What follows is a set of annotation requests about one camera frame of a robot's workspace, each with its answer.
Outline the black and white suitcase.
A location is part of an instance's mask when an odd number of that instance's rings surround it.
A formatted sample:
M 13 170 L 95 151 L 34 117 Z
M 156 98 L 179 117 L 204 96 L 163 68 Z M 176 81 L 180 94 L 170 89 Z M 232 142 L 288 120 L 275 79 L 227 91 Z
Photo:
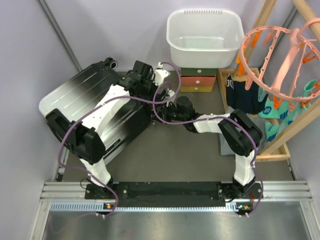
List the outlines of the black and white suitcase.
M 38 108 L 55 138 L 61 141 L 71 122 L 96 107 L 110 86 L 125 75 L 103 61 L 93 63 L 46 95 Z M 104 129 L 105 164 L 112 161 L 151 123 L 150 107 L 131 99 Z

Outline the white plastic basin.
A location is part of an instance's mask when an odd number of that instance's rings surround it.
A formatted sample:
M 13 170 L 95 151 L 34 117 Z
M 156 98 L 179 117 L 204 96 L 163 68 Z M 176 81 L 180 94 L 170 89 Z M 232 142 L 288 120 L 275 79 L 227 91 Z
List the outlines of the white plastic basin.
M 167 18 L 171 61 L 180 68 L 226 68 L 244 36 L 241 18 L 228 9 L 179 9 Z

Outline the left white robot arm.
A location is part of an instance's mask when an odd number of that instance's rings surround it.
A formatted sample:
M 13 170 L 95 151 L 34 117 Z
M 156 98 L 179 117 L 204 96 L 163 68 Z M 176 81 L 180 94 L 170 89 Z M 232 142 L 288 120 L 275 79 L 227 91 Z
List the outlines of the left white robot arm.
M 125 75 L 116 72 L 117 66 L 111 57 L 93 64 L 102 75 L 102 99 L 81 120 L 68 122 L 63 135 L 64 146 L 79 157 L 97 194 L 105 199 L 114 191 L 105 159 L 148 126 L 153 102 L 169 93 L 158 90 L 169 74 L 162 64 L 153 68 L 137 60 Z

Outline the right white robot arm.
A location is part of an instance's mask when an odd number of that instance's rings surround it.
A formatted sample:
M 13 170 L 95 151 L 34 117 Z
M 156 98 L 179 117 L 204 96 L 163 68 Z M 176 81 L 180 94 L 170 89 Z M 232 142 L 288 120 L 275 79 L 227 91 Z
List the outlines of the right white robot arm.
M 236 109 L 222 115 L 200 114 L 188 97 L 181 96 L 176 102 L 161 104 L 155 116 L 165 124 L 183 125 L 192 133 L 223 136 L 235 156 L 231 189 L 239 198 L 251 193 L 256 183 L 255 162 L 263 134 L 246 113 Z

